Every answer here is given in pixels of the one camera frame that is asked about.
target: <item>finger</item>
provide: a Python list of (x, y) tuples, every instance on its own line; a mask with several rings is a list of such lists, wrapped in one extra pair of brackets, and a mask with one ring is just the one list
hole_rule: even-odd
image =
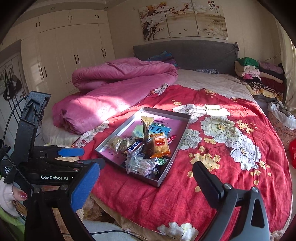
[(27, 194), (23, 190), (15, 187), (15, 186), (12, 187), (12, 193), (13, 193), (15, 200), (17, 200), (17, 201), (27, 200)]

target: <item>stack of clothes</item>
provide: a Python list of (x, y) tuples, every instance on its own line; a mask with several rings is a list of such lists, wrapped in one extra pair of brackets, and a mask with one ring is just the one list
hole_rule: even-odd
[(235, 61), (235, 72), (254, 98), (267, 103), (283, 100), (285, 75), (281, 67), (245, 57)]

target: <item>white wardrobe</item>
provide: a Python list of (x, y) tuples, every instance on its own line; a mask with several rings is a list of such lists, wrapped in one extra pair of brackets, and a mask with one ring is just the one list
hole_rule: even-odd
[(115, 59), (103, 10), (63, 10), (26, 20), (10, 29), (0, 51), (19, 39), (28, 89), (52, 94), (50, 110), (78, 92), (71, 81), (76, 69)]

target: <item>metal tray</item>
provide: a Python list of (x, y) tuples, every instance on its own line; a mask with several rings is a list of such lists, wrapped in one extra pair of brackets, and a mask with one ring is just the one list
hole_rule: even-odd
[(135, 173), (129, 173), (137, 179), (140, 179), (152, 186), (159, 187), (163, 180), (165, 179), (168, 171), (170, 170), (176, 154), (181, 145), (182, 139), (184, 138), (185, 131), (188, 129), (190, 115), (178, 113), (168, 110), (160, 110), (155, 108), (143, 107), (128, 118), (121, 126), (119, 126), (106, 140), (104, 140), (97, 148), (96, 151), (99, 155), (104, 158), (110, 164), (119, 167), (121, 170), (126, 172), (125, 161), (126, 157), (122, 153), (115, 153), (108, 149), (104, 145), (114, 136), (118, 135), (122, 138), (130, 137), (132, 131), (136, 125), (141, 124), (141, 116), (151, 116), (154, 117), (154, 121), (160, 124), (164, 124), (167, 127), (172, 128), (170, 134), (176, 135), (175, 139), (169, 144), (170, 156), (166, 156), (169, 160), (166, 164), (159, 166), (159, 175), (154, 177), (144, 177)]

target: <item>red nail polish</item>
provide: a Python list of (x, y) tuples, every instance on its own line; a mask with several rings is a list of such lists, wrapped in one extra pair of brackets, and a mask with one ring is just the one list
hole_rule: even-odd
[(20, 192), (20, 197), (27, 199), (27, 194), (25, 192)]

